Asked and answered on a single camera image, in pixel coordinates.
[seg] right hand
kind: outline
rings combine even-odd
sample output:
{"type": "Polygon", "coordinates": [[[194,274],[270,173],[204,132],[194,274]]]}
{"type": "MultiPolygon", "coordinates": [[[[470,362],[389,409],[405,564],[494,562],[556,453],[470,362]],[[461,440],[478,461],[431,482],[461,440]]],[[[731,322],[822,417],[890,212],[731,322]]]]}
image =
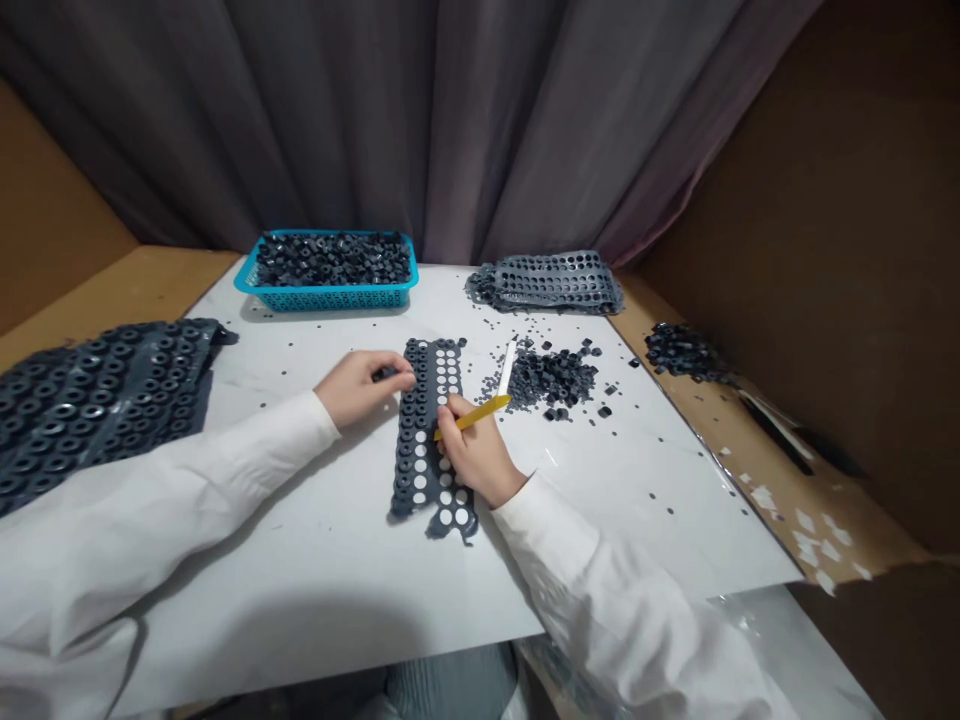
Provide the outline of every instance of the right hand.
{"type": "Polygon", "coordinates": [[[475,409],[459,395],[447,396],[447,404],[437,408],[437,424],[443,432],[440,451],[450,458],[458,479],[496,510],[520,491],[527,477],[510,459],[493,415],[460,431],[457,418],[475,409]]]}

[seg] curtain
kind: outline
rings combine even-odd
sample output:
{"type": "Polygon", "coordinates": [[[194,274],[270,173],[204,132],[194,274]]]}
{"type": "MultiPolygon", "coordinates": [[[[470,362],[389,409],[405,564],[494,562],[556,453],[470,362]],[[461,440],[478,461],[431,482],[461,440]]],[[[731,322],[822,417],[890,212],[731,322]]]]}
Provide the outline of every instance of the curtain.
{"type": "Polygon", "coordinates": [[[682,207],[819,0],[5,0],[0,72],[145,243],[399,229],[425,262],[682,207]]]}

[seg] table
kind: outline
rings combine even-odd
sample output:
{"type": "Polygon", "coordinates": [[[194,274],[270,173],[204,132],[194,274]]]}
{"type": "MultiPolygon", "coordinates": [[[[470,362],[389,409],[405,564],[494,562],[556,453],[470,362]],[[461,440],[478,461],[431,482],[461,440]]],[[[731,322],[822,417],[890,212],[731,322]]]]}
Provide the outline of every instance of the table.
{"type": "MultiPolygon", "coordinates": [[[[233,287],[240,263],[189,313],[240,334],[214,364],[206,427],[313,387],[352,349],[464,337],[463,389],[473,398],[514,334],[554,350],[590,338],[603,351],[590,360],[596,400],[574,408],[573,422],[547,422],[545,408],[501,416],[518,467],[546,473],[607,532],[646,543],[691,596],[801,579],[647,371],[627,364],[633,353],[606,319],[475,306],[463,290],[472,268],[455,266],[421,266],[405,308],[271,313],[233,287]],[[608,396],[608,385],[618,390],[608,396]]],[[[482,509],[473,547],[456,532],[428,540],[432,510],[388,520],[396,438],[395,415],[372,418],[135,606],[146,637],[114,714],[542,632],[482,509]]]]}

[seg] blue plastic basket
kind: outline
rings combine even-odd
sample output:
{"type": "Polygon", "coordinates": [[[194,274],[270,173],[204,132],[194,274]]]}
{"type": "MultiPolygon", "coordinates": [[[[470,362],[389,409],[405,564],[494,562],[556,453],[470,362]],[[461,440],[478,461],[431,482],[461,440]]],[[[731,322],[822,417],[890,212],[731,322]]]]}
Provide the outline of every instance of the blue plastic basket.
{"type": "MultiPolygon", "coordinates": [[[[336,235],[340,232],[351,235],[374,235],[366,230],[273,230],[271,235],[315,233],[336,235]]],[[[258,287],[257,275],[260,265],[257,256],[264,240],[254,246],[250,257],[240,268],[233,284],[240,292],[256,295],[260,301],[275,312],[306,312],[309,310],[343,310],[344,308],[403,307],[407,304],[410,288],[420,281],[417,260],[413,255],[410,236],[400,234],[410,248],[410,280],[403,285],[324,285],[314,287],[274,288],[258,287]]]]}

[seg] white sleeve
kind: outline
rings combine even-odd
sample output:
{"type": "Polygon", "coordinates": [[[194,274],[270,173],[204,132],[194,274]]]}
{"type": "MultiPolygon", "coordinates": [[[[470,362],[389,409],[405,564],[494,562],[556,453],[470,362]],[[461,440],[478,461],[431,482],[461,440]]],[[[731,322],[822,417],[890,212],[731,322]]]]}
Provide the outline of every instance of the white sleeve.
{"type": "Polygon", "coordinates": [[[339,437],[304,392],[78,472],[0,520],[0,720],[104,717],[137,635],[118,615],[339,437]]]}
{"type": "Polygon", "coordinates": [[[795,718],[748,640],[642,547],[606,540],[538,471],[493,512],[541,620],[607,697],[643,718],[795,718]]]}

